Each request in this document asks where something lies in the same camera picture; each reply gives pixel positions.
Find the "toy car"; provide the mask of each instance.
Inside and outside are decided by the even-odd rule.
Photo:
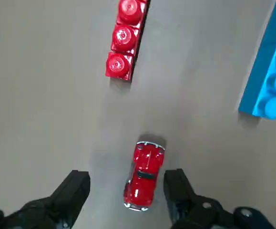
[[[159,169],[164,161],[165,148],[152,142],[137,142],[129,179],[124,189],[125,207],[147,211],[153,202]]]

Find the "car rear window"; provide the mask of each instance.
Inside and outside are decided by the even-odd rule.
[[[156,176],[154,174],[141,172],[140,170],[137,171],[138,177],[149,179],[149,180],[155,180]]]

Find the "gray surface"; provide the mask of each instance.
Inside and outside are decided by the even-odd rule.
[[[131,87],[104,77],[117,0],[0,0],[0,208],[49,195],[89,170],[79,228],[169,228],[164,169],[229,210],[276,225],[276,121],[238,122],[271,0],[153,0]],[[153,207],[122,191],[141,133],[167,140]]]

